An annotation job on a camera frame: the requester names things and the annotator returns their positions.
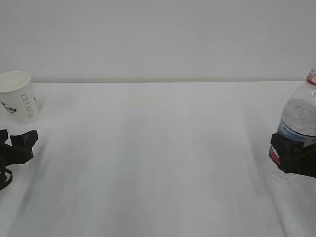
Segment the paper cup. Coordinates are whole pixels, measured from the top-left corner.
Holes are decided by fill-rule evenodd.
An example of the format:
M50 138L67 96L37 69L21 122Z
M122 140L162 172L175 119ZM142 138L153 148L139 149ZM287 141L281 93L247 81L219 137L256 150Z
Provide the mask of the paper cup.
M31 77L25 72L0 74L0 102L19 124L30 124L39 117Z

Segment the water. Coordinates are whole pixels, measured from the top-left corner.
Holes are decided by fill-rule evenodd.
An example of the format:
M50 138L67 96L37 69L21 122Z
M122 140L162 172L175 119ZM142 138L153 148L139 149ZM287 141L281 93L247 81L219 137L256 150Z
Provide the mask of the water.
M306 100L289 100L284 107L281 119L296 133L316 136L316 107Z

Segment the plastic water bottle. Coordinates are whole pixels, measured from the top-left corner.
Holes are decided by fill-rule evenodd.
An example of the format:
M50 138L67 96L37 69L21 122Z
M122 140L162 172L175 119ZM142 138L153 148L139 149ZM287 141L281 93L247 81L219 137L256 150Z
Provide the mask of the plastic water bottle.
M304 146L316 141L316 69L286 103L277 133ZM277 152L270 147L270 158L279 163ZM269 192L288 237L316 236L316 179L298 174L285 174L268 158L261 169Z
M316 68L287 101L277 133L292 141L304 142L304 146L316 141ZM279 164L279 157L272 147L269 155Z

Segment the bottle label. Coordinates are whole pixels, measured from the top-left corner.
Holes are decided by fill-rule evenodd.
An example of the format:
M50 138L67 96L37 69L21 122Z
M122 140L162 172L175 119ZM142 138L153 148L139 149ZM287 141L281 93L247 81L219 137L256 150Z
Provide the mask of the bottle label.
M303 147L309 146L316 143L316 136L307 136L300 133L297 133L286 126L281 120L280 125L277 129L277 133L281 134L283 137L286 137L292 141L304 142Z

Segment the bottle cap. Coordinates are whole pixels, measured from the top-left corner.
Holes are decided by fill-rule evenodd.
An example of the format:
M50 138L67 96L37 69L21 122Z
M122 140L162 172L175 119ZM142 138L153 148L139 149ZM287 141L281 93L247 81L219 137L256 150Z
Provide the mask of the bottle cap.
M316 68L313 68L306 78L308 84L316 86Z

